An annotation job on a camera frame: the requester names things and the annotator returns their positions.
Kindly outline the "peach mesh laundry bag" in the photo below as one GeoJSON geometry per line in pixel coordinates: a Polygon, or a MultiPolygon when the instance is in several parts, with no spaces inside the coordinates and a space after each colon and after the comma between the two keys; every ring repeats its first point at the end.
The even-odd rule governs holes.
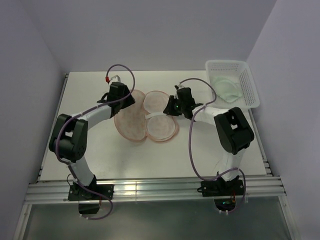
{"type": "Polygon", "coordinates": [[[146,138],[163,143],[174,138],[179,132],[177,121],[163,113],[169,95],[163,91],[143,93],[134,90],[135,103],[115,115],[114,125],[122,137],[131,142],[143,142],[146,138]]]}

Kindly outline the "light green bra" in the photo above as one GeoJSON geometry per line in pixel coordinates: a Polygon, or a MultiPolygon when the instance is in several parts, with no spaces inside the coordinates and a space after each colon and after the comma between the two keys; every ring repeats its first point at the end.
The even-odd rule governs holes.
{"type": "Polygon", "coordinates": [[[210,83],[216,94],[227,103],[233,103],[243,96],[240,86],[229,78],[217,76],[210,83]]]}

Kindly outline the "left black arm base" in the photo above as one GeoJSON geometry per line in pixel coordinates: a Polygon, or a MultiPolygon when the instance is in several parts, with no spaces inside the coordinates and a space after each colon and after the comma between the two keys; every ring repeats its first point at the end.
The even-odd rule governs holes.
{"type": "Polygon", "coordinates": [[[95,215],[100,210],[102,200],[112,200],[114,194],[114,184],[97,184],[94,176],[89,186],[84,188],[77,183],[69,184],[67,200],[78,202],[78,212],[81,215],[95,215]]]}

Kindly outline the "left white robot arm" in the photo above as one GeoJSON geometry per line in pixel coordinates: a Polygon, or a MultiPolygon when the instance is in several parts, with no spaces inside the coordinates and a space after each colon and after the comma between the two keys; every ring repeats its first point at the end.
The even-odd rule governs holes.
{"type": "Polygon", "coordinates": [[[109,92],[102,96],[98,105],[75,115],[60,114],[55,122],[49,141],[49,150],[57,160],[69,168],[77,185],[79,194],[86,200],[96,197],[98,188],[92,184],[95,175],[85,158],[88,132],[99,123],[113,118],[120,110],[135,103],[128,86],[113,82],[109,92]]]}

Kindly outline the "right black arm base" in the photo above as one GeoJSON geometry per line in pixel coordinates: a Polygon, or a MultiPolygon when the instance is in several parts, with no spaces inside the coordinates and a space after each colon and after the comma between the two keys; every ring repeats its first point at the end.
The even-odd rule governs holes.
{"type": "Polygon", "coordinates": [[[202,181],[197,189],[202,197],[214,197],[215,207],[222,212],[230,212],[237,206],[237,196],[244,196],[245,185],[239,176],[231,181],[225,181],[222,177],[213,181],[202,181]]]}

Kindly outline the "white plastic basket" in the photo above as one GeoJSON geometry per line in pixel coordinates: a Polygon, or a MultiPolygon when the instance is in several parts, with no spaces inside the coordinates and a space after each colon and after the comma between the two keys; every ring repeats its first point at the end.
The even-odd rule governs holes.
{"type": "Polygon", "coordinates": [[[253,109],[260,99],[249,65],[238,60],[208,60],[205,63],[207,79],[217,99],[213,105],[221,109],[239,107],[253,109]]]}

